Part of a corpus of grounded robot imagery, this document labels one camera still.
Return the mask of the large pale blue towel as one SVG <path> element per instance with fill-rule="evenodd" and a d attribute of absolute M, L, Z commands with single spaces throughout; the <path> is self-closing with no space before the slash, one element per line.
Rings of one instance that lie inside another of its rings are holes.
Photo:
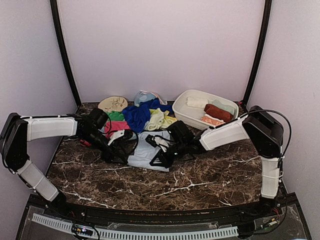
<path fill-rule="evenodd" d="M 163 166 L 151 166 L 150 162 L 156 154 L 162 149 L 161 147 L 153 147 L 146 142 L 148 135 L 160 135 L 166 139 L 170 139 L 170 134 L 165 131 L 144 131 L 138 135 L 138 145 L 133 155 L 127 159 L 127 165 L 136 168 L 149 169 L 154 171 L 169 172 L 168 168 Z"/>

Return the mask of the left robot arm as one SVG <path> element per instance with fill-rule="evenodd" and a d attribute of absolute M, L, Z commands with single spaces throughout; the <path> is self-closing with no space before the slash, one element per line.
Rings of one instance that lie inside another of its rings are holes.
<path fill-rule="evenodd" d="M 126 156 L 100 131 L 107 120 L 108 115 L 97 108 L 88 115 L 21 116 L 13 112 L 0 134 L 2 163 L 44 198 L 58 217 L 67 218 L 71 208 L 65 194 L 31 161 L 28 143 L 39 139 L 76 137 L 100 150 L 102 158 L 107 161 L 125 161 Z"/>

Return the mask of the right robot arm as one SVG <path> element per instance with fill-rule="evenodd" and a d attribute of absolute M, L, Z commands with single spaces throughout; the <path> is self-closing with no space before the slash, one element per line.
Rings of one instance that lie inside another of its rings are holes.
<path fill-rule="evenodd" d="M 283 175 L 284 128 L 272 117 L 273 111 L 253 106 L 249 112 L 216 127 L 209 127 L 194 135 L 179 120 L 167 129 L 171 139 L 156 134 L 146 142 L 160 150 L 150 161 L 152 167 L 170 168 L 174 160 L 185 155 L 199 155 L 241 140 L 250 140 L 262 163 L 262 186 L 255 213 L 266 217 L 276 207 L 279 184 Z"/>

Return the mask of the pink towel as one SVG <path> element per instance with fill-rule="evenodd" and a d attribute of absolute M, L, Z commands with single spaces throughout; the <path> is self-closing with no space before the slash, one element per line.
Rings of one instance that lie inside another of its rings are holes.
<path fill-rule="evenodd" d="M 108 120 L 102 126 L 83 121 L 78 123 L 77 136 L 89 145 L 97 147 L 99 144 L 103 144 L 104 140 L 109 141 L 111 131 L 126 129 L 130 129 L 126 121 Z"/>

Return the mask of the pale yellow patterned towel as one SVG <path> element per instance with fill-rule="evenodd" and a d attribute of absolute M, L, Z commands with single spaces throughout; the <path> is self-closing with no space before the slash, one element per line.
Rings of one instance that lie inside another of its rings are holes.
<path fill-rule="evenodd" d="M 150 119 L 146 123 L 144 130 L 146 131 L 155 131 L 159 129 L 166 129 L 173 123 L 177 122 L 176 117 L 169 116 L 169 111 L 162 111 L 160 108 L 149 109 Z"/>

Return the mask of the beige bird-painted plate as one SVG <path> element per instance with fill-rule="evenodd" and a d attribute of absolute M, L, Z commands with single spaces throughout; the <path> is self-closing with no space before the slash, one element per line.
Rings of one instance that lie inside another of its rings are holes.
<path fill-rule="evenodd" d="M 121 112 L 127 106 L 128 101 L 122 96 L 110 96 L 98 104 L 98 108 L 106 113 L 111 113 L 112 111 Z"/>

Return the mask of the royal blue towel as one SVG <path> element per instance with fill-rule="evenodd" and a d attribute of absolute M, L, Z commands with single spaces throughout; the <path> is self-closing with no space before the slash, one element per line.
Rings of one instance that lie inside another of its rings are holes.
<path fill-rule="evenodd" d="M 172 106 L 161 104 L 158 98 L 141 102 L 139 106 L 127 106 L 121 113 L 130 129 L 136 133 L 141 133 L 147 122 L 151 119 L 150 109 L 156 110 L 158 108 L 160 108 L 162 112 L 169 111 L 170 114 L 173 113 Z"/>

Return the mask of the orange patterned rolled towel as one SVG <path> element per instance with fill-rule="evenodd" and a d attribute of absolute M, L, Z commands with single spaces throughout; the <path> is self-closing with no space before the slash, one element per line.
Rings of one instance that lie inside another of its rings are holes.
<path fill-rule="evenodd" d="M 223 125 L 225 124 L 225 122 L 221 119 L 218 119 L 218 118 L 214 118 L 208 114 L 205 114 L 202 118 L 201 118 L 201 121 L 204 122 L 204 123 L 207 123 L 207 124 L 210 124 L 210 125 L 213 125 L 213 126 L 219 126 L 219 125 Z"/>

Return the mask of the white plastic basin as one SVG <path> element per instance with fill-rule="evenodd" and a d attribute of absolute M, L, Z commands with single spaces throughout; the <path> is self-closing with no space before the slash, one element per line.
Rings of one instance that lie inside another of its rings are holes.
<path fill-rule="evenodd" d="M 212 104 L 213 101 L 218 100 L 221 104 L 233 108 L 234 114 L 232 119 L 236 119 L 239 116 L 239 107 L 235 102 L 208 92 L 188 89 L 177 97 L 172 105 L 172 110 L 179 121 L 183 121 L 186 125 L 193 128 L 205 130 L 209 127 L 213 127 L 213 125 L 201 120 L 201 118 L 205 116 L 204 108 L 191 107 L 187 105 L 188 97 L 206 99 L 210 104 Z"/>

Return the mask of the white rolled towel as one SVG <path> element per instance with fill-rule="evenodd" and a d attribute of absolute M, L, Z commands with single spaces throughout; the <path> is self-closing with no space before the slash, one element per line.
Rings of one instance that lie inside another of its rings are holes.
<path fill-rule="evenodd" d="M 204 109 L 205 106 L 208 104 L 208 100 L 205 98 L 189 96 L 186 99 L 186 104 L 188 107 L 191 108 Z"/>

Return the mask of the pale green rolled towel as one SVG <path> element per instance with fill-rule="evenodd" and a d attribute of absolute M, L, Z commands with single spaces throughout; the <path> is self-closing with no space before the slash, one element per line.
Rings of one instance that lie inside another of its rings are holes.
<path fill-rule="evenodd" d="M 212 105 L 216 106 L 219 109 L 222 109 L 226 112 L 229 112 L 231 115 L 234 115 L 235 108 L 228 104 L 223 104 L 219 100 L 215 99 L 212 103 Z"/>

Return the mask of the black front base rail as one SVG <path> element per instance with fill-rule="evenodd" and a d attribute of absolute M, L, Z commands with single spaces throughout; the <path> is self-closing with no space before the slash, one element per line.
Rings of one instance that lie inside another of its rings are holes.
<path fill-rule="evenodd" d="M 264 217 L 278 216 L 283 211 L 279 205 L 271 206 L 268 202 L 253 202 L 237 206 L 226 206 L 200 210 L 178 211 L 142 211 L 109 209 L 95 206 L 85 206 L 66 202 L 62 207 L 56 207 L 47 201 L 43 202 L 45 213 L 74 219 L 77 222 L 106 225 L 107 223 L 124 224 L 197 224 L 218 222 L 220 224 L 246 224 Z"/>

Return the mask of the black left frame post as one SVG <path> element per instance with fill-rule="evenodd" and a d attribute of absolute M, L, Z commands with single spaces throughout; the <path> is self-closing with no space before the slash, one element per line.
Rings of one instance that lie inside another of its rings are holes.
<path fill-rule="evenodd" d="M 80 95 L 79 95 L 79 92 L 78 92 L 78 89 L 76 86 L 76 81 L 75 81 L 73 73 L 72 73 L 72 68 L 71 68 L 69 56 L 67 53 L 62 24 L 61 24 L 61 20 L 60 20 L 58 1 L 57 0 L 50 0 L 49 2 L 50 2 L 50 9 L 51 9 L 53 25 L 54 25 L 54 29 L 55 29 L 55 35 L 56 35 L 63 67 L 65 70 L 65 74 L 66 74 L 66 77 L 68 80 L 68 84 L 69 84 L 74 102 L 77 107 L 80 107 L 82 105 L 82 101 L 81 101 L 81 98 L 80 98 Z"/>

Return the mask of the black frame post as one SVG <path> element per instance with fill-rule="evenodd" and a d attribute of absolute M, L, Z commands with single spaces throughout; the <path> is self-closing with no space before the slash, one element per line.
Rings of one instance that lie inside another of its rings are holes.
<path fill-rule="evenodd" d="M 81 98 L 80 98 L 80 95 L 79 95 L 79 92 L 78 92 L 78 89 L 76 86 L 76 81 L 75 81 L 73 73 L 72 73 L 72 68 L 71 68 L 69 56 L 67 53 L 62 24 L 61 24 L 61 20 L 60 20 L 58 1 L 57 0 L 50 0 L 49 2 L 50 2 L 50 9 L 51 9 L 53 25 L 54 25 L 54 29 L 55 29 L 55 35 L 56 35 L 63 67 L 65 70 L 65 74 L 66 74 L 66 77 L 68 80 L 68 84 L 69 84 L 74 102 L 77 107 L 80 107 L 82 105 L 82 101 L 81 101 Z"/>
<path fill-rule="evenodd" d="M 273 2 L 272 0 L 264 1 L 263 15 L 261 20 L 261 27 L 260 27 L 257 47 L 256 47 L 250 75 L 248 78 L 247 86 L 242 99 L 242 103 L 244 106 L 247 106 L 249 103 L 249 100 L 254 88 L 254 84 L 256 81 L 256 77 L 258 74 L 258 70 L 259 70 L 259 66 L 260 66 L 260 62 L 262 59 L 263 50 L 265 46 L 265 41 L 267 37 L 267 32 L 268 32 L 268 26 L 269 26 L 270 15 L 272 10 L 272 2 Z"/>

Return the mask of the black right frame post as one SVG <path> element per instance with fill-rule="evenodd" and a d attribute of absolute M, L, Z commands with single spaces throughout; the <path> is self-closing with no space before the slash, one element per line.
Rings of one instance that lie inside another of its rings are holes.
<path fill-rule="evenodd" d="M 272 2 L 273 2 L 272 0 L 264 1 L 263 15 L 261 20 L 261 27 L 260 27 L 257 47 L 256 47 L 250 75 L 248 78 L 247 86 L 242 99 L 242 103 L 244 106 L 247 106 L 249 103 L 249 100 L 254 88 L 254 84 L 256 81 L 256 77 L 258 74 L 258 70 L 259 70 L 259 66 L 260 66 L 260 62 L 262 59 L 263 50 L 265 46 L 265 41 L 267 37 L 267 32 L 268 32 L 268 26 L 269 26 L 270 15 L 272 10 Z"/>

